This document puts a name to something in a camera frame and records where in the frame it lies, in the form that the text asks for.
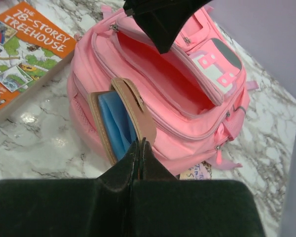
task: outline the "white marble surface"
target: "white marble surface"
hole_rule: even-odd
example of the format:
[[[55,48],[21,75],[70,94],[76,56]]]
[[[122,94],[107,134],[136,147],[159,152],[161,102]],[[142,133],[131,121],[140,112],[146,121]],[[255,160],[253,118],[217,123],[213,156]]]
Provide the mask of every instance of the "white marble surface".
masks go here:
[[[103,0],[115,9],[122,0]],[[8,0],[11,5],[17,0]],[[28,0],[64,31],[88,30],[99,19],[99,0]],[[0,12],[7,8],[0,2]],[[296,100],[226,33],[241,56],[248,80],[260,89],[240,136],[224,147],[225,158],[243,164],[232,171],[213,170],[213,178],[243,181],[252,191],[268,237],[275,237],[286,190],[296,133]],[[72,128],[66,96],[67,66],[11,118],[0,124],[0,179],[98,177],[109,164],[96,157]]]

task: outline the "orange book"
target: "orange book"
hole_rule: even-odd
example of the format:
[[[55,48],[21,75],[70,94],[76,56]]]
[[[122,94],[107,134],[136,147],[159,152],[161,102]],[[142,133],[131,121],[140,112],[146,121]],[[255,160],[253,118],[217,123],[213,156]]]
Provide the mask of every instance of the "orange book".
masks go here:
[[[0,14],[0,121],[71,61],[75,43],[26,2]]]

